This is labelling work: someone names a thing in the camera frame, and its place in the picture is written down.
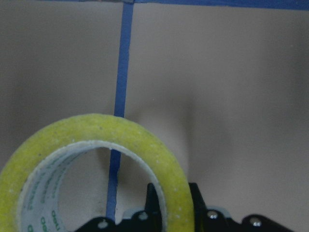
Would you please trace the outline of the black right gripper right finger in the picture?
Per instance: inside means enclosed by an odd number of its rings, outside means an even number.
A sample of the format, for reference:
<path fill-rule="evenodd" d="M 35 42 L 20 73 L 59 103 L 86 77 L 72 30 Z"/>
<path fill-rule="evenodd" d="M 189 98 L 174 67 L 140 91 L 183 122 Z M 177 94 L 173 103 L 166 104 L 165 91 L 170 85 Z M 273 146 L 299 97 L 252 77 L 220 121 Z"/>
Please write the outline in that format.
<path fill-rule="evenodd" d="M 251 214 L 240 223 L 222 209 L 208 208 L 196 183 L 189 184 L 193 198 L 196 232 L 290 232 L 291 229 L 259 214 Z"/>

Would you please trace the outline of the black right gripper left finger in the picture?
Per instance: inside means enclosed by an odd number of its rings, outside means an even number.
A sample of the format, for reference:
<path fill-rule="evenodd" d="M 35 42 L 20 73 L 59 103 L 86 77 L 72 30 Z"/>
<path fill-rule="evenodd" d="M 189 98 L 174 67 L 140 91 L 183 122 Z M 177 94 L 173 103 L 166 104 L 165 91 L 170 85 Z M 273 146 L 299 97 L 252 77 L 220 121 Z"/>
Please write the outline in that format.
<path fill-rule="evenodd" d="M 154 185 L 147 185 L 143 210 L 124 218 L 119 224 L 107 217 L 95 217 L 77 229 L 78 232 L 160 232 L 161 212 Z"/>

